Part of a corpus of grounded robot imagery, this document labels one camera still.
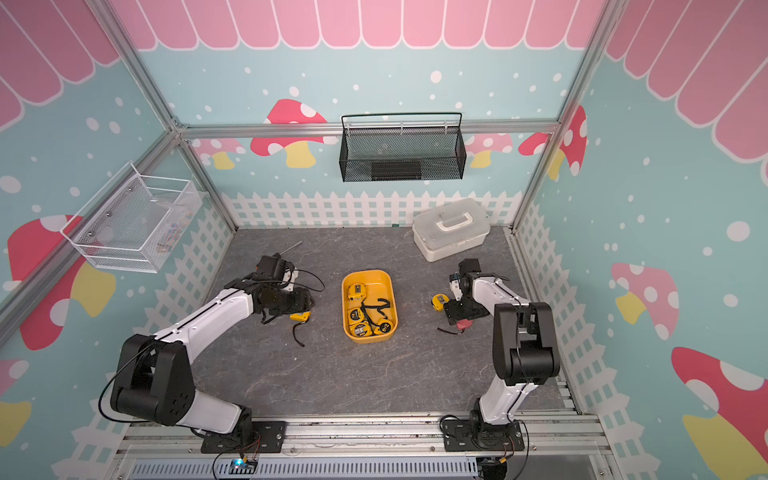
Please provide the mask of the pink tape measure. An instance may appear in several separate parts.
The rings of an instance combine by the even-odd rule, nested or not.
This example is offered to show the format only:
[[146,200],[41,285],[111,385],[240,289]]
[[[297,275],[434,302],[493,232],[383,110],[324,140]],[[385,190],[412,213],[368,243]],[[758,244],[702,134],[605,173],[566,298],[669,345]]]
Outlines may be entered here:
[[442,333],[450,335],[462,335],[466,330],[471,328],[474,324],[473,320],[462,319],[456,322],[452,329],[438,327],[437,330]]

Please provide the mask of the yellow storage tray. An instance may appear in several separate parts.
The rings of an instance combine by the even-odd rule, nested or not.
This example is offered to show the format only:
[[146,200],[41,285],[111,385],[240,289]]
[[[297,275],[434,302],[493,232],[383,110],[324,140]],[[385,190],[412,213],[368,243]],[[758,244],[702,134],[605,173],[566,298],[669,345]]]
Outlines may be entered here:
[[[365,284],[367,297],[362,301],[349,301],[347,289],[355,283]],[[370,344],[389,340],[399,326],[394,289],[391,277],[383,270],[364,270],[348,274],[342,281],[342,314],[344,333],[357,344]],[[375,325],[387,320],[393,329],[386,335],[376,335]],[[365,338],[354,337],[350,325],[366,321],[373,330],[373,335]]]

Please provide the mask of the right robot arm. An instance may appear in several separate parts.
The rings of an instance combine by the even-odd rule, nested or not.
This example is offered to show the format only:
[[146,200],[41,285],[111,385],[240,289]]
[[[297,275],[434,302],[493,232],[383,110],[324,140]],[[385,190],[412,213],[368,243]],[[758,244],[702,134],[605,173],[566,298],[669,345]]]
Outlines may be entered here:
[[450,276],[450,288],[453,299],[446,306],[452,314],[493,317],[495,378],[470,418],[475,432],[496,432],[514,421],[530,393],[560,372],[552,308],[520,296],[491,273],[460,271]]

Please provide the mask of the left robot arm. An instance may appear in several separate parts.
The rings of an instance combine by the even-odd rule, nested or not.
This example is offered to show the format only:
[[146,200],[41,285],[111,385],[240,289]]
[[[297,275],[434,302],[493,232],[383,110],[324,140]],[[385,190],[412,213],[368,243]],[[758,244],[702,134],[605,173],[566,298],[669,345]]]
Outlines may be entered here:
[[257,314],[266,325],[305,314],[325,284],[298,281],[303,271],[280,253],[263,256],[256,270],[232,280],[193,313],[152,335],[135,334],[122,345],[117,371],[104,387],[99,413],[112,411],[165,426],[183,426],[225,436],[243,435],[251,413],[244,406],[200,391],[192,365],[199,355],[239,322]]

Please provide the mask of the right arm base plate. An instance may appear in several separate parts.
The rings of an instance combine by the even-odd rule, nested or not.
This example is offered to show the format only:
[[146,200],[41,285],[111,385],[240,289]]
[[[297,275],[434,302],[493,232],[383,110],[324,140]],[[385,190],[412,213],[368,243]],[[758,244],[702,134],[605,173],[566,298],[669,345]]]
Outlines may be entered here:
[[518,452],[526,448],[519,422],[489,425],[474,420],[448,417],[439,421],[447,452]]

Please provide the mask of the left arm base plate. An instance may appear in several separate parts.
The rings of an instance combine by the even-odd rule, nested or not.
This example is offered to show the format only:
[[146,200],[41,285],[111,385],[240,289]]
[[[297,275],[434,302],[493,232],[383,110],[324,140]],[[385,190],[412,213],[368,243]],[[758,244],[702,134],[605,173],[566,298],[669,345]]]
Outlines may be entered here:
[[201,452],[280,453],[286,438],[286,428],[287,423],[284,421],[251,421],[249,425],[237,426],[229,434],[205,432],[202,435]]

